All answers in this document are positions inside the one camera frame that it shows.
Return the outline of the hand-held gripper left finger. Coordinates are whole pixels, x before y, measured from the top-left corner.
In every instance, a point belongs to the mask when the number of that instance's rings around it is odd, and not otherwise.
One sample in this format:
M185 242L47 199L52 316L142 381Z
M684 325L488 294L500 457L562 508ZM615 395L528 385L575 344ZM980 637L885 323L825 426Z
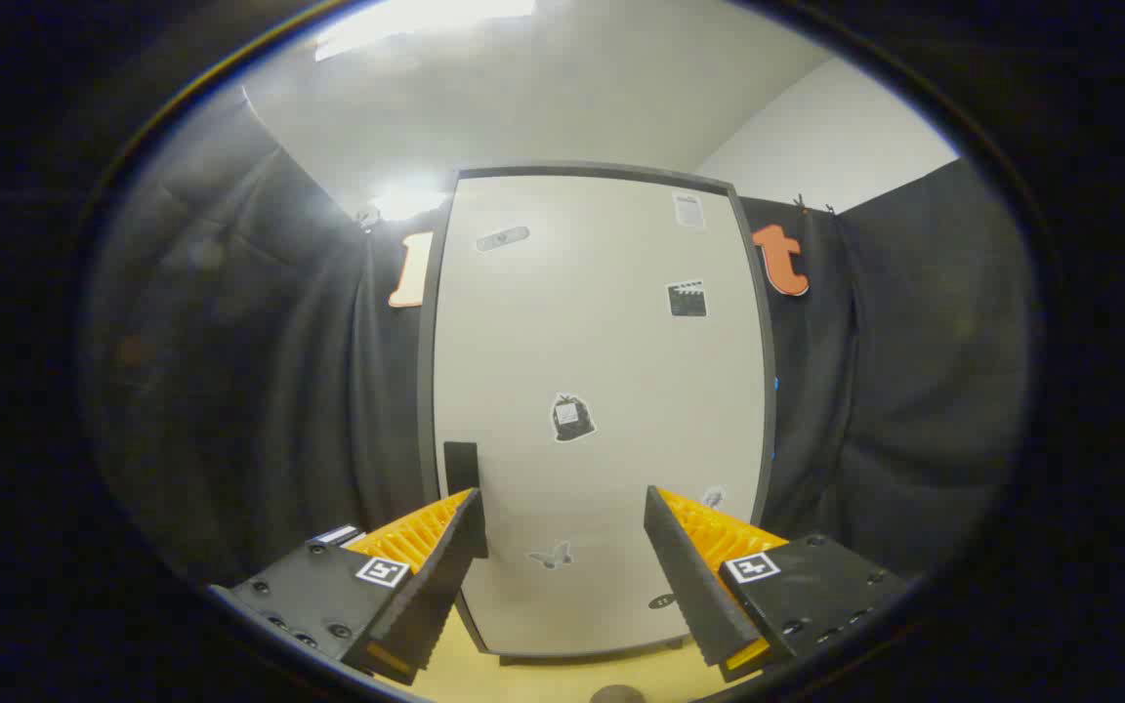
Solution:
M468 488L372 531L314 535L222 604L326 666L412 684L485 551L482 492Z

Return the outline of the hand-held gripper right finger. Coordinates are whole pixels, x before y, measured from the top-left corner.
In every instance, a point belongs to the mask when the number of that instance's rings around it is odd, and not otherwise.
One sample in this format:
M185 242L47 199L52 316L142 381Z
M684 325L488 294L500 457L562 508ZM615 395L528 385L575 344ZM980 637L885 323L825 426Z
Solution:
M660 486L644 530L706 666L728 683L844 643L909 583L830 537L786 540Z

